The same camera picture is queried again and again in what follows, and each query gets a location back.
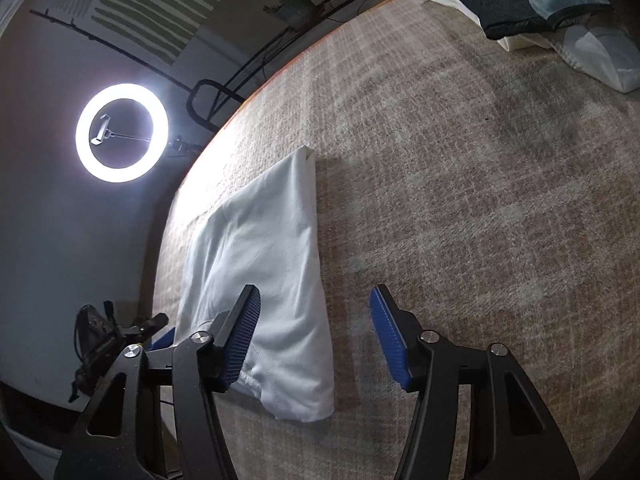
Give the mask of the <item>black metal bed frame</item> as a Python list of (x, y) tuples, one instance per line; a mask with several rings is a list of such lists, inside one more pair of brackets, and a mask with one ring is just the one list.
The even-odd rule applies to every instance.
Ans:
[(246, 100), (246, 94), (292, 61), (296, 55), (315, 41), (366, 10), (373, 0), (321, 0), (314, 2), (319, 14), (302, 30), (285, 28), (254, 53), (225, 82), (202, 79), (194, 84), (186, 98), (186, 112), (198, 125), (210, 133), (220, 129), (215, 118), (229, 107), (237, 108)]

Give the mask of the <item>beige plaid blanket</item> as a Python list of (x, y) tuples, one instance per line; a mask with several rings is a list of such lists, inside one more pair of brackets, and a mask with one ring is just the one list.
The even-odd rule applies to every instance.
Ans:
[(220, 396), (239, 477), (393, 477), (414, 399), (370, 319), (381, 283), (456, 344), (510, 348), (591, 477), (639, 406), (638, 94), (550, 51), (506, 52), (458, 11), (387, 0), (283, 67), (195, 162), (156, 310), (177, 311), (198, 220), (302, 145), (317, 155), (336, 410), (279, 422)]

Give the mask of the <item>white t-shirt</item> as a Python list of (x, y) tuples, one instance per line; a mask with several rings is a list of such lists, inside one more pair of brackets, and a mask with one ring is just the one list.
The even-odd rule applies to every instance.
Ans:
[(229, 310), (245, 285), (260, 313), (233, 388), (278, 419), (334, 412), (334, 367), (318, 248), (316, 155), (288, 154), (196, 228), (186, 253), (175, 341)]

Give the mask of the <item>potted plant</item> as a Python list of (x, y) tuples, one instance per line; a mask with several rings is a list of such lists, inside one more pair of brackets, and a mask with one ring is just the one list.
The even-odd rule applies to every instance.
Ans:
[(262, 10), (294, 30), (309, 26), (319, 14), (312, 0), (279, 0), (272, 6), (265, 4)]

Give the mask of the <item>cream folded garment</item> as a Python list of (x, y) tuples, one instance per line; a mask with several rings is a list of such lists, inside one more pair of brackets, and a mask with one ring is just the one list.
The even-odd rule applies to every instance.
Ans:
[[(459, 0), (428, 1), (454, 8), (480, 26), (477, 16)], [(611, 10), (585, 16), (554, 32), (491, 41), (498, 42), (507, 51), (529, 47), (552, 49), (574, 70), (618, 92), (629, 93), (639, 88), (639, 47), (613, 5)]]

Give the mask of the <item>green striped wall poster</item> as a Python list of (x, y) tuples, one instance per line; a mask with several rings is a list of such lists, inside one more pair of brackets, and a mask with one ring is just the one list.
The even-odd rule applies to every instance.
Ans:
[(171, 66), (221, 0), (53, 0), (68, 20), (105, 30)]

